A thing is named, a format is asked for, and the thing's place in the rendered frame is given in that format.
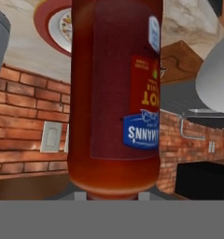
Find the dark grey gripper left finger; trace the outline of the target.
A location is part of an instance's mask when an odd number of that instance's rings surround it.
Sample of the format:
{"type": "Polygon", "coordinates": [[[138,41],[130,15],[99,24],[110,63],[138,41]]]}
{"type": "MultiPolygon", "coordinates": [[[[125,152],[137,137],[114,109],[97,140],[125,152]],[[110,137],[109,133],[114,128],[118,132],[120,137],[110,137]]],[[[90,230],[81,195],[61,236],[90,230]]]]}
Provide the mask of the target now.
{"type": "Polygon", "coordinates": [[[87,193],[75,186],[72,182],[69,182],[64,190],[47,197],[47,200],[86,201],[87,193]]]}

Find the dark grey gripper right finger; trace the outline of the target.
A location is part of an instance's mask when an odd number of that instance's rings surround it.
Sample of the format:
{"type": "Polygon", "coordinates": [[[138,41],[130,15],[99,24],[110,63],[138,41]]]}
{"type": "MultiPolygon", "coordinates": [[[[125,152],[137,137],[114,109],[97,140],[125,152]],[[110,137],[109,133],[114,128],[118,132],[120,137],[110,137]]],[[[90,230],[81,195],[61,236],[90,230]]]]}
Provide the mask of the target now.
{"type": "Polygon", "coordinates": [[[162,192],[158,189],[157,186],[154,186],[148,191],[139,192],[138,200],[139,201],[160,201],[160,200],[174,201],[176,200],[176,197],[171,194],[162,192]]]}

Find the red hot sauce bottle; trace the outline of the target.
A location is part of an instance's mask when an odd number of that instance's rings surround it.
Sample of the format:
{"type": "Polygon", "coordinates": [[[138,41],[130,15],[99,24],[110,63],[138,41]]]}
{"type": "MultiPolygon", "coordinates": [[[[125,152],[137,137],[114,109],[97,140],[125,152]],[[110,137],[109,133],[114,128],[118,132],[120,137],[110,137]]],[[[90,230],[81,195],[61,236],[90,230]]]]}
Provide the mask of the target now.
{"type": "Polygon", "coordinates": [[[134,200],[160,173],[163,0],[73,0],[68,172],[92,200],[134,200]]]}

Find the wooden cutting board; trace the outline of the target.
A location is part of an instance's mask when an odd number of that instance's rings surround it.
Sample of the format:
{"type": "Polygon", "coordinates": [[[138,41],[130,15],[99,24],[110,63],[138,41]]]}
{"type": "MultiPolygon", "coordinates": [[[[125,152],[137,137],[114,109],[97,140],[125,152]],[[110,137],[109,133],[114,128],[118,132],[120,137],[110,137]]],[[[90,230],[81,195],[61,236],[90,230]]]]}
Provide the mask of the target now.
{"type": "Polygon", "coordinates": [[[194,80],[198,74],[203,59],[180,40],[161,48],[161,65],[166,71],[161,78],[162,84],[194,80]]]}

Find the red and white plate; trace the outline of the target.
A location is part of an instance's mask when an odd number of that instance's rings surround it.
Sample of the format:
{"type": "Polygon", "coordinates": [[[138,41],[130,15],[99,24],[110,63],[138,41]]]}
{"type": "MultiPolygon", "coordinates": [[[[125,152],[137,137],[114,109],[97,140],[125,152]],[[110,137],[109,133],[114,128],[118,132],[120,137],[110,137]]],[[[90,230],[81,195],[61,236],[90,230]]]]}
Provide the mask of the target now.
{"type": "Polygon", "coordinates": [[[40,0],[34,11],[34,25],[40,37],[60,53],[72,51],[73,0],[40,0]]]}

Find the black appliance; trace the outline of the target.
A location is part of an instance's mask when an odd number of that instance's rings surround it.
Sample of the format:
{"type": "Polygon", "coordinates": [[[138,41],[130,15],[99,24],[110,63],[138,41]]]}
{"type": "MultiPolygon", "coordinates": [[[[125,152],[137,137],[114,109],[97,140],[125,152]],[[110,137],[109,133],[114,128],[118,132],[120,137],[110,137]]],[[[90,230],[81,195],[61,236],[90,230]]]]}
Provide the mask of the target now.
{"type": "Polygon", "coordinates": [[[224,164],[179,163],[176,168],[175,193],[190,200],[224,200],[224,164]]]}

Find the silver tap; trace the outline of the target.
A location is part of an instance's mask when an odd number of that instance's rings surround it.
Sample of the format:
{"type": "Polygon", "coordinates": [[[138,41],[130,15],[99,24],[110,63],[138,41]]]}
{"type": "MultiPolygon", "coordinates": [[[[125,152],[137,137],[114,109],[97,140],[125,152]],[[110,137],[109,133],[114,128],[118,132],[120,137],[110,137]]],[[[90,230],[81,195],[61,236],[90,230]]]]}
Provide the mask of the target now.
{"type": "Polygon", "coordinates": [[[179,121],[179,132],[182,138],[198,141],[206,139],[207,131],[203,126],[188,121],[184,115],[178,115],[177,120],[179,121]]]}

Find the dark grey sink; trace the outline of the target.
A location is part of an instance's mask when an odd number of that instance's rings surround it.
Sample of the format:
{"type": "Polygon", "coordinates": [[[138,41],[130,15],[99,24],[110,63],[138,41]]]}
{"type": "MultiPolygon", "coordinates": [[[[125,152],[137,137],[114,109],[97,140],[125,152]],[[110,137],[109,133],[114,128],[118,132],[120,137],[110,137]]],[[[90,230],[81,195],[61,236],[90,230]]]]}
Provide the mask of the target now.
{"type": "Polygon", "coordinates": [[[224,129],[224,113],[205,105],[195,90],[195,81],[161,85],[161,109],[213,129],[224,129]]]}

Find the white rounded object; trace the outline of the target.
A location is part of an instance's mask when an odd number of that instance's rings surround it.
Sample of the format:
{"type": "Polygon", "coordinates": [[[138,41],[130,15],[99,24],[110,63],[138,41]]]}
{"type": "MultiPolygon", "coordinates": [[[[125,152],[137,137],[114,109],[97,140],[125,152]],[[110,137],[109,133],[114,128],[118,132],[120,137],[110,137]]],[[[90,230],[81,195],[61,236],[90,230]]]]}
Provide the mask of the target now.
{"type": "Polygon", "coordinates": [[[224,113],[224,37],[205,58],[195,80],[195,89],[205,105],[224,113]]]}

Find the white wall switch plate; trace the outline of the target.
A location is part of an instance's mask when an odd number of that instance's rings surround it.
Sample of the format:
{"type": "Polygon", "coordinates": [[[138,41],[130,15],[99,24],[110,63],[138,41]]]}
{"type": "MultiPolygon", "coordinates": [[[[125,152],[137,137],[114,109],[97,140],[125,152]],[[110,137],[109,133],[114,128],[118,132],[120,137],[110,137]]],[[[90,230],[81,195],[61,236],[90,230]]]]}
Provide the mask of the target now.
{"type": "Polygon", "coordinates": [[[69,123],[67,124],[67,128],[66,128],[66,136],[65,136],[65,143],[64,143],[64,153],[68,153],[68,145],[69,145],[69,123]]]}
{"type": "Polygon", "coordinates": [[[57,153],[60,149],[62,124],[60,122],[45,121],[41,139],[41,152],[57,153]]]}

